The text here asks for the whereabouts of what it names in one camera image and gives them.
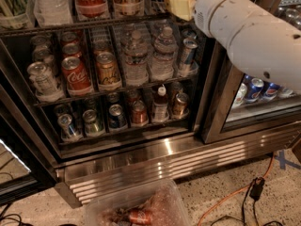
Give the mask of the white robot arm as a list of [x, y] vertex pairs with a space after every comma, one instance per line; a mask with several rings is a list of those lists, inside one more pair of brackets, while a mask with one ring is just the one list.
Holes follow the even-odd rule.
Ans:
[[216, 39], [241, 72], [301, 91], [301, 31], [250, 0], [164, 0], [166, 10]]

